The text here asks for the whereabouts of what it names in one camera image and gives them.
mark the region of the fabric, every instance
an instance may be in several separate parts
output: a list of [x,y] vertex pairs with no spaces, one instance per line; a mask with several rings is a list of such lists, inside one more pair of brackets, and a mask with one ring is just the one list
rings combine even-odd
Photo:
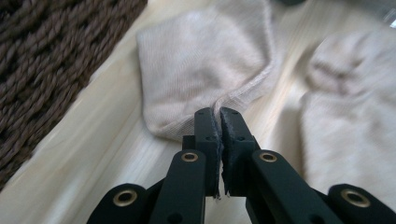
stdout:
[[144,119],[155,135],[193,134],[195,111],[243,111],[276,83],[266,0],[219,0],[137,36]]
[[396,209],[396,34],[327,38],[315,51],[303,99],[304,171],[327,192],[348,183]]

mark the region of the woven basket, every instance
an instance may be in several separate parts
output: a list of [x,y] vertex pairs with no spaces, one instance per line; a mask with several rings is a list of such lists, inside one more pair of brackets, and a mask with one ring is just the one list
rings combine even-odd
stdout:
[[0,189],[62,118],[146,4],[0,1]]

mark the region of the light wood surface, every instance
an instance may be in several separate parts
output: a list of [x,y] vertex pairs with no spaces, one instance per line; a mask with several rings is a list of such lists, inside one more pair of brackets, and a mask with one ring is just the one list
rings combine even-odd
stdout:
[[[165,177],[181,145],[152,136],[142,120],[135,34],[210,2],[149,1],[91,84],[1,192],[0,223],[85,223],[111,188],[123,183],[148,188]],[[303,175],[299,100],[309,90],[304,70],[310,53],[330,34],[390,28],[346,1],[273,5],[278,50],[284,57],[279,81],[243,115],[261,147],[280,152]],[[250,223],[245,200],[207,198],[205,223]]]

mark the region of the white sock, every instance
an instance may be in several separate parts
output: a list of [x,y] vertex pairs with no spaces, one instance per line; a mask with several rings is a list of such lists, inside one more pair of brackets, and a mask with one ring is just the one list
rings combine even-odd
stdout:
[[193,134],[195,111],[242,111],[276,83],[267,0],[219,0],[137,36],[144,118],[155,135]]
[[334,35],[315,51],[303,99],[304,171],[322,192],[348,183],[396,209],[396,33]]

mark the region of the wicker texture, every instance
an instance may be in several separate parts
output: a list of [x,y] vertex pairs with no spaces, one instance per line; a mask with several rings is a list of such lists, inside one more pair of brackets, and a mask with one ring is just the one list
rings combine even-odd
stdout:
[[62,118],[146,4],[0,1],[0,189]]

